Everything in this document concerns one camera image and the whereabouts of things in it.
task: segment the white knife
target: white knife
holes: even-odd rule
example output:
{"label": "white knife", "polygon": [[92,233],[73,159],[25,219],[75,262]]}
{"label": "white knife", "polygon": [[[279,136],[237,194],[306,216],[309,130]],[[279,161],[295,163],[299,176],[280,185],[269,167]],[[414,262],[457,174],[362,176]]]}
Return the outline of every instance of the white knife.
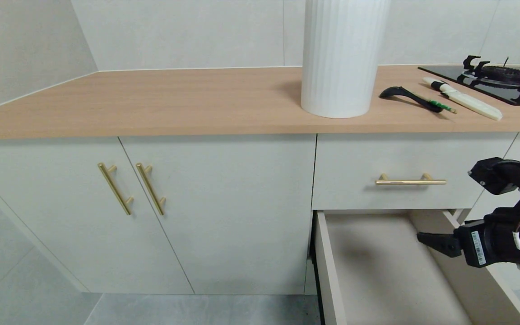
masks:
{"label": "white knife", "polygon": [[500,121],[503,118],[503,113],[501,113],[499,109],[496,109],[495,107],[492,107],[491,105],[470,95],[461,93],[442,80],[425,77],[423,78],[423,81],[431,86],[432,89],[440,91],[444,97],[463,105],[475,113],[479,113],[480,115],[486,116],[495,121]]}

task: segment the white ribbed vase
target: white ribbed vase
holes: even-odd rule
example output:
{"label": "white ribbed vase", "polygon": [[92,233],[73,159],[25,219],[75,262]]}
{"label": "white ribbed vase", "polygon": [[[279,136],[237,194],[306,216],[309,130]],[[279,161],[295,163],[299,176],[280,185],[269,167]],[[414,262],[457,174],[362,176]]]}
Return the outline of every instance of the white ribbed vase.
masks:
{"label": "white ribbed vase", "polygon": [[306,0],[301,106],[324,117],[367,113],[390,0]]}

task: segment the sticker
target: sticker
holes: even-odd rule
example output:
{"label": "sticker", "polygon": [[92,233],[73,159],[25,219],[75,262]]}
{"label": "sticker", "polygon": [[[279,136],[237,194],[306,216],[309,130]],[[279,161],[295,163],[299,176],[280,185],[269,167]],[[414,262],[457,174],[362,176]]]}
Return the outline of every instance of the sticker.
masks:
{"label": "sticker", "polygon": [[475,251],[477,252],[478,265],[484,265],[487,263],[487,259],[485,259],[481,237],[479,236],[478,231],[471,232],[471,236],[473,236],[473,243],[475,244]]}

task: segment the gold handle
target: gold handle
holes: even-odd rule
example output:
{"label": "gold handle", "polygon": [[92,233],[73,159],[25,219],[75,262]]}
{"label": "gold handle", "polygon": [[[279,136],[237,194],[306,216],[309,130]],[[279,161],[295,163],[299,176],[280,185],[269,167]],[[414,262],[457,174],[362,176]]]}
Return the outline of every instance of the gold handle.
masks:
{"label": "gold handle", "polygon": [[102,162],[97,164],[97,166],[99,167],[99,170],[102,172],[103,177],[105,177],[107,183],[110,185],[110,188],[116,196],[117,200],[120,202],[121,207],[124,208],[125,213],[128,216],[132,215],[132,212],[130,211],[128,205],[130,205],[134,201],[134,197],[129,197],[127,200],[124,201],[124,198],[121,196],[120,191],[118,191],[116,184],[110,176],[110,173],[115,171],[117,169],[117,166],[113,165],[109,169],[107,169],[106,165],[104,165]]}
{"label": "gold handle", "polygon": [[140,173],[140,176],[144,180],[144,183],[146,184],[146,187],[148,189],[148,192],[150,192],[150,196],[153,200],[153,203],[155,203],[155,207],[158,209],[159,215],[163,216],[163,204],[166,202],[166,198],[162,197],[160,200],[158,200],[157,196],[155,195],[155,191],[153,190],[153,187],[151,185],[150,179],[148,178],[148,174],[151,173],[152,167],[148,166],[144,168],[144,165],[142,163],[136,164],[136,167],[138,168],[138,172]]}
{"label": "gold handle", "polygon": [[374,183],[376,185],[446,185],[446,179],[433,179],[427,173],[424,173],[421,179],[388,179],[388,176],[382,173]]}

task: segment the white cabinet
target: white cabinet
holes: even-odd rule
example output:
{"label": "white cabinet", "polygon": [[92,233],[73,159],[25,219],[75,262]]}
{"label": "white cabinet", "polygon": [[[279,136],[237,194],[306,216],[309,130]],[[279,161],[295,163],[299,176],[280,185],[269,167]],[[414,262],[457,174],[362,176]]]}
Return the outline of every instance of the white cabinet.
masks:
{"label": "white cabinet", "polygon": [[[471,208],[483,190],[467,175],[481,159],[503,157],[514,133],[321,134],[315,210]],[[446,185],[376,185],[423,174]]]}
{"label": "white cabinet", "polygon": [[[520,133],[511,145],[511,149],[504,156],[505,159],[520,161]],[[482,219],[486,214],[490,214],[500,206],[514,206],[520,199],[520,192],[513,191],[502,195],[493,195],[483,191],[475,206],[471,209],[466,220]],[[515,264],[497,263],[489,268],[497,269],[514,290],[520,289],[520,271]]]}
{"label": "white cabinet", "polygon": [[304,292],[315,135],[121,140],[196,294]]}
{"label": "white cabinet", "polygon": [[89,291],[193,293],[118,138],[2,140],[0,196]]}

